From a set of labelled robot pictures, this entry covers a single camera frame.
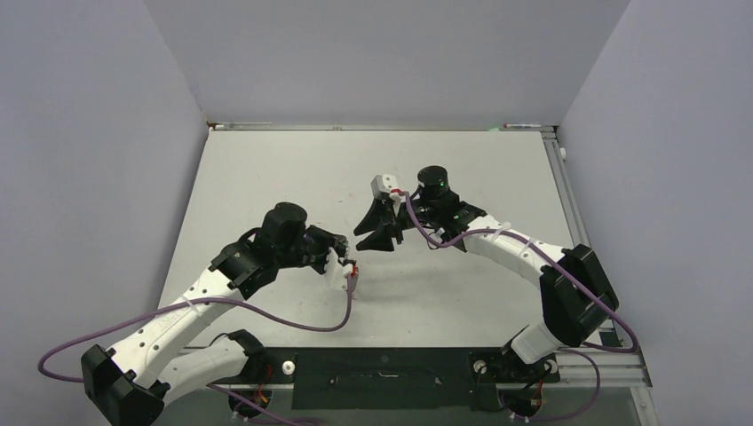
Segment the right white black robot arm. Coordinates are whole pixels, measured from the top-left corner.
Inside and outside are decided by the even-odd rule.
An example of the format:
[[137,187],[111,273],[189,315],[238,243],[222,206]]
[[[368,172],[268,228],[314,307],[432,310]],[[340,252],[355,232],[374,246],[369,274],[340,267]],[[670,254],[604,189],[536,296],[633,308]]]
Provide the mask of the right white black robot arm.
[[512,229],[462,200],[439,165],[421,169],[417,179],[413,193],[392,175],[372,179],[373,201],[353,231],[362,238],[356,248],[391,252],[407,230],[417,229],[435,249],[485,257],[532,283],[540,292],[542,317],[503,347],[502,368],[510,378],[523,380],[540,359],[581,346],[616,312],[619,301],[592,248],[561,247]]

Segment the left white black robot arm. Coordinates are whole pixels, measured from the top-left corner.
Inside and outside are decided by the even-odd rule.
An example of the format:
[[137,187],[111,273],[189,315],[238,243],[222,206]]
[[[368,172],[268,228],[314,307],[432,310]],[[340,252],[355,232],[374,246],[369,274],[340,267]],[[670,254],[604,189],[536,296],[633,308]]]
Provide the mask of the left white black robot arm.
[[84,353],[85,393],[110,424],[150,425],[171,402],[217,380],[266,379],[271,369],[266,348],[244,329],[187,355],[182,350],[272,283],[279,271],[310,267],[329,283],[352,290],[356,268],[346,237],[306,219],[297,204],[276,204],[261,226],[223,247],[165,312],[109,348],[95,344]]

